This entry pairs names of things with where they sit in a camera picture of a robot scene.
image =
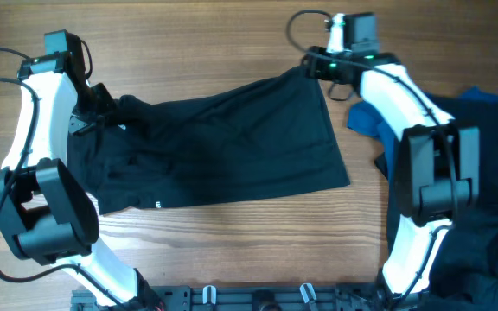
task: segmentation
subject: wood grain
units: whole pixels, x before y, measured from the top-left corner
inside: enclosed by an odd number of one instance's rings
[[[43,34],[67,29],[88,42],[91,81],[104,82],[114,97],[134,94],[151,103],[198,98],[279,75],[301,57],[284,38],[285,23],[307,8],[374,11],[383,50],[396,53],[429,92],[456,95],[473,85],[498,92],[498,2],[0,4],[0,46],[42,55]],[[322,20],[314,16],[295,27],[297,39],[308,45],[325,44],[321,30]],[[0,75],[14,76],[18,64],[14,56],[0,54]],[[16,87],[0,85],[0,163],[20,103]],[[373,280],[386,260],[387,184],[373,166],[381,146],[345,128],[347,107],[329,102],[351,186],[218,206],[131,208],[100,217],[103,239],[155,285]],[[1,237],[0,265],[14,276],[42,270],[14,259]],[[61,273],[22,285],[0,281],[0,309],[67,309],[70,291],[77,288]]]

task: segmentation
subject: wooden table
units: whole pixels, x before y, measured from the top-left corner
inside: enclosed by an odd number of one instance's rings
[[[0,46],[42,55],[43,34],[67,29],[90,46],[93,83],[104,82],[114,97],[160,103],[224,92],[297,65],[301,54],[284,26],[298,10],[373,11],[382,50],[396,53],[424,90],[457,95],[478,85],[498,92],[498,2],[100,2],[0,0]],[[302,18],[296,37],[325,45],[322,27],[320,17]],[[19,61],[0,54],[0,76],[15,76]],[[0,84],[0,164],[20,104],[18,88]],[[382,148],[345,128],[348,104],[329,102],[329,112],[351,186],[218,206],[132,208],[100,217],[102,238],[155,285],[372,281],[387,257],[387,183],[373,165]],[[16,260],[1,236],[0,265],[13,276],[42,270]],[[67,309],[78,287],[64,273],[22,285],[0,281],[0,309]]]

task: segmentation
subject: black mechanical base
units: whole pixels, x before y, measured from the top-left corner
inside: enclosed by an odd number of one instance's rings
[[[377,301],[372,283],[347,283],[316,287],[316,300],[303,301],[297,287],[217,288],[216,304],[203,304],[203,289],[189,286],[153,287],[166,304],[166,311],[259,311],[263,293],[272,294],[282,311],[372,311]],[[87,290],[73,291],[71,311],[98,310]]]

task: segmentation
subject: clothing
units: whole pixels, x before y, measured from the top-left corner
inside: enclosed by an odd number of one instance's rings
[[[208,98],[117,103],[121,127],[68,139],[68,168],[101,214],[349,184],[322,90],[300,67]]]
[[[431,267],[431,297],[420,310],[498,310],[498,96],[482,97],[484,94],[476,88],[464,93],[464,99],[430,96],[432,102],[455,119],[470,121],[480,129],[480,198],[477,206],[467,211],[445,236]],[[380,114],[368,103],[357,104],[349,112],[348,126],[378,137],[386,146],[394,142],[394,134],[383,124],[386,123]],[[386,169],[384,174],[391,180],[397,145],[391,143],[387,147],[385,161],[379,159],[376,163]],[[390,250],[399,215],[399,209],[390,200]]]

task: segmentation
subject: wire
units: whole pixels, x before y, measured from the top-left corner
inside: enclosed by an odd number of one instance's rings
[[[90,70],[86,73],[86,79],[90,79],[90,77],[92,76],[92,71],[93,71],[92,54],[90,53],[90,48],[87,47],[87,43],[83,40],[80,40],[80,42],[82,42],[82,44],[86,48],[87,58],[89,59],[89,62],[90,62]]]
[[[447,165],[449,167],[449,178],[450,178],[450,188],[451,188],[450,197],[451,197],[453,219],[456,219],[459,215],[459,212],[458,212],[458,201],[457,201],[457,178],[456,178],[457,172],[455,169],[455,159],[454,159],[452,152],[451,152],[451,149],[450,149],[449,140],[448,140],[447,136],[445,135],[445,133],[443,132],[443,129],[441,128],[441,124],[439,123],[439,121],[437,120],[435,115],[433,114],[433,111],[430,108],[428,108],[428,106],[425,104],[424,100],[416,93],[416,91],[414,91],[414,89],[412,89],[408,84],[406,84],[400,77],[398,77],[396,75],[393,75],[391,73],[386,72],[385,70],[381,70],[379,68],[372,67],[372,66],[369,66],[366,64],[361,64],[359,62],[355,62],[355,61],[351,61],[351,60],[344,60],[344,59],[337,59],[337,58],[329,57],[329,56],[315,53],[313,51],[309,51],[308,49],[303,48],[300,44],[298,44],[293,39],[293,36],[291,35],[291,25],[297,19],[297,17],[299,17],[303,14],[308,14],[308,13],[316,13],[316,14],[321,14],[321,15],[327,16],[330,20],[329,24],[331,24],[332,17],[327,12],[324,12],[321,10],[301,10],[301,11],[297,12],[296,14],[294,14],[290,18],[290,20],[287,22],[287,26],[285,28],[285,36],[287,37],[288,42],[293,47],[295,47],[297,50],[305,53],[308,56],[312,56],[312,57],[316,57],[318,59],[328,60],[328,61],[332,61],[332,62],[336,62],[336,63],[346,64],[346,65],[350,65],[353,67],[358,67],[358,68],[362,68],[362,69],[366,69],[366,70],[371,70],[371,71],[374,71],[376,73],[380,73],[380,74],[383,74],[383,75],[389,77],[390,79],[392,79],[396,83],[399,83],[401,86],[403,86],[420,103],[420,105],[422,106],[422,108],[426,112],[426,116],[428,116],[433,121],[433,123],[435,124],[435,128],[436,128],[436,134],[441,137],[445,156],[447,157]],[[445,227],[445,226],[440,226],[439,228],[450,229],[449,227]],[[422,262],[422,266],[424,267],[424,269],[425,269],[425,266],[427,265],[427,263],[430,259],[431,250],[433,250],[433,243],[435,242],[435,238],[437,238],[437,232],[438,232],[438,230],[434,231],[435,235],[432,235],[432,241],[430,242],[430,246],[428,247],[428,252],[426,253],[426,257],[425,257],[424,261]],[[414,286],[416,285],[416,282],[418,282],[418,280],[422,277],[423,272],[424,272],[424,270],[421,267],[420,271],[417,273],[415,279],[412,281],[411,286],[409,287],[407,292],[405,292],[405,294],[403,294],[401,296],[401,299],[399,299],[398,302],[396,302],[397,305],[400,304],[401,302],[403,302],[406,299],[406,297],[410,294],[410,292],[412,291],[412,288],[414,288]]]
[[[25,59],[29,59],[29,57],[27,55],[22,54],[20,52],[17,52],[15,50],[9,49],[9,48],[0,48],[0,51],[12,53],[15,55],[22,56]],[[31,145],[32,145],[32,141],[34,139],[35,126],[37,124],[37,119],[39,117],[40,99],[38,98],[35,91],[29,85],[27,85],[26,83],[24,83],[18,79],[0,78],[0,82],[11,83],[11,84],[15,84],[15,85],[22,86],[22,87],[26,88],[32,96],[32,105],[33,105],[32,118],[30,120],[30,126],[28,129],[28,134],[26,135],[26,140],[24,141],[24,146],[22,147],[21,157],[18,160],[18,163],[15,167],[15,170],[10,175],[10,178],[5,182],[5,186],[3,188],[3,193],[2,193],[2,196],[0,199],[0,214],[1,214],[1,211],[3,209],[3,204],[6,201],[7,197],[9,196],[11,188],[13,188],[13,186],[15,184],[16,177],[22,171],[22,165],[26,162],[28,155],[32,152]],[[87,272],[85,272],[83,269],[81,269],[79,267],[79,265],[61,264],[59,266],[53,267],[49,270],[43,271],[43,272],[36,274],[34,276],[28,276],[28,277],[7,276],[4,272],[2,272],[0,270],[0,279],[4,280],[6,282],[15,282],[15,283],[32,282],[32,281],[38,280],[44,276],[50,275],[58,270],[63,270],[63,269],[73,269],[74,271],[76,271],[76,273],[85,277],[85,279],[89,283],[91,283],[97,290],[99,290],[101,293],[103,293],[103,295],[107,296],[117,306],[120,306],[123,309],[127,309],[117,298],[115,298],[113,295],[111,295],[107,289],[103,288]]]
[[[354,91],[351,91],[346,98],[333,98],[332,91],[334,91],[335,86],[337,86],[337,84],[335,82],[332,82],[331,86],[329,86],[329,89],[328,89],[328,98],[329,99],[334,100],[334,101],[344,102],[344,101],[351,100],[351,98],[353,98]]]
[[[408,287],[408,289],[406,289],[405,293],[403,295],[401,295],[401,297],[392,304],[392,306],[389,308],[390,310],[394,310],[400,303],[405,301],[406,297],[408,297],[408,295],[412,292],[412,290],[414,289],[414,286],[416,286],[418,281],[422,278],[422,274],[424,273],[425,267],[428,265],[428,262],[430,261],[430,256],[431,256],[431,253],[433,252],[433,246],[436,243],[437,235],[439,234],[440,231],[449,230],[449,229],[450,229],[450,225],[441,225],[441,226],[437,227],[433,232],[431,232],[430,243],[428,244],[428,249],[425,253],[424,260],[422,261],[422,264],[420,265],[420,269],[418,269],[418,271],[416,272],[416,276],[412,280],[411,285]]]

